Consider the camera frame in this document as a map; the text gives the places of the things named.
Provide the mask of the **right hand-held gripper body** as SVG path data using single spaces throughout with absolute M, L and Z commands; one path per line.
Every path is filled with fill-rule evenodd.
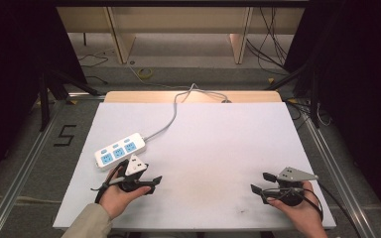
M 317 180 L 318 176 L 291 167 L 284 168 L 276 175 L 277 188 L 268 188 L 267 196 L 279 199 L 289 206 L 299 205 L 305 197 L 303 182 Z

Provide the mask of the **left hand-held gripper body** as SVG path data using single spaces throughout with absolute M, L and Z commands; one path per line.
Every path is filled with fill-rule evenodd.
M 147 194 L 153 193 L 153 183 L 151 181 L 140 181 L 141 175 L 148 168 L 136 155 L 132 155 L 129 159 L 120 164 L 117 177 L 121 179 L 118 186 L 121 190 L 130 192 L 140 187 L 148 186 L 150 188 Z

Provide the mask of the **person's right hand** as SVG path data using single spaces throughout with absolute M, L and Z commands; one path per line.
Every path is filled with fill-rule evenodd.
M 306 190 L 306 199 L 297 206 L 289 206 L 281 200 L 271 197 L 267 198 L 268 203 L 287 215 L 296 229 L 300 232 L 302 228 L 307 227 L 309 224 L 322 225 L 320 214 L 316 210 L 316 206 L 318 206 L 318 199 L 313 195 L 314 190 L 312 184 L 309 181 L 304 181 L 303 188 Z

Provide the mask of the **person's left hand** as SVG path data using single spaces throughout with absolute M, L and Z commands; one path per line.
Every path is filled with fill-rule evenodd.
M 113 220 L 121 215 L 133 200 L 145 195 L 149 190 L 148 186 L 143 186 L 126 192 L 120 189 L 118 185 L 112 185 L 102 194 L 99 204 L 107 212 L 109 218 Z

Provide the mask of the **white power strip blue sockets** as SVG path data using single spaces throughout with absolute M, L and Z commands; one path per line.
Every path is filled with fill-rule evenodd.
M 134 133 L 94 153 L 96 165 L 106 171 L 118 163 L 146 150 L 146 142 L 139 133 Z

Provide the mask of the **white foam board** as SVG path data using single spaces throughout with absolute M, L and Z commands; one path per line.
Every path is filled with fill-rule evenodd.
M 113 226 L 127 231 L 288 230 L 251 184 L 263 173 L 312 167 L 287 106 L 275 103 L 102 103 L 55 220 L 66 229 L 106 179 L 94 153 L 134 133 L 147 138 L 144 180 L 162 176 L 151 195 L 133 201 Z

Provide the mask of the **wooden table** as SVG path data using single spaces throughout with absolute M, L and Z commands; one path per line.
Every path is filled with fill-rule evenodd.
M 281 102 L 276 91 L 110 91 L 105 103 L 216 103 L 224 100 L 232 103 Z

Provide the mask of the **black metal stand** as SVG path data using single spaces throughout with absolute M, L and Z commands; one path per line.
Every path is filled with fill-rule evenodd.
M 66 100 L 68 98 L 68 92 L 64 87 L 65 83 L 71 84 L 92 96 L 102 96 L 101 92 L 88 86 L 86 82 L 75 79 L 68 73 L 61 70 L 45 66 L 39 77 L 39 98 L 41 102 L 42 115 L 41 132 L 47 128 L 51 120 L 49 93 L 51 93 L 56 100 Z
M 267 87 L 267 90 L 276 90 L 280 87 L 296 81 L 293 93 L 295 96 L 306 96 L 310 100 L 310 118 L 314 125 L 319 127 L 318 116 L 318 75 L 315 66 L 311 62 L 306 62 L 299 69 L 291 72 L 283 79 Z

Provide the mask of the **black curtain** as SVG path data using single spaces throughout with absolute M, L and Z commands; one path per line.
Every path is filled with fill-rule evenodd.
M 86 82 L 58 10 L 0 0 L 0 163 L 38 97 L 40 78 L 64 95 L 56 72 Z
M 381 0 L 309 0 L 286 70 L 314 48 L 319 101 L 381 201 Z

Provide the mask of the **light wooden shelf unit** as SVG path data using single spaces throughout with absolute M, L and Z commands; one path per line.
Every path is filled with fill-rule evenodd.
M 290 7 L 59 7 L 69 33 L 109 33 L 118 61 L 125 63 L 141 33 L 227 34 L 234 61 L 243 63 L 247 36 L 273 29 L 297 31 L 304 10 Z

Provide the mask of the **aluminium floor rail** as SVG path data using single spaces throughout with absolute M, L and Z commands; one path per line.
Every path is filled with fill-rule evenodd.
M 320 127 L 317 128 L 312 122 L 309 105 L 302 103 L 297 98 L 285 99 L 284 102 L 299 112 L 297 120 L 301 119 L 302 122 L 297 126 L 297 130 L 300 130 L 303 126 L 306 126 L 309 130 L 320 153 L 321 161 L 326 166 L 326 170 L 332 179 L 339 198 L 323 184 L 323 178 L 320 178 L 318 181 L 319 187 L 336 203 L 339 210 L 350 223 L 357 238 L 377 238 L 370 219 L 356 198 L 353 188 L 349 184 L 347 175 L 343 172 L 343 168 L 336 160 L 322 129 Z
M 0 163 L 0 238 L 60 238 L 53 227 L 100 97 L 51 100 L 41 127 L 41 106 L 30 109 Z

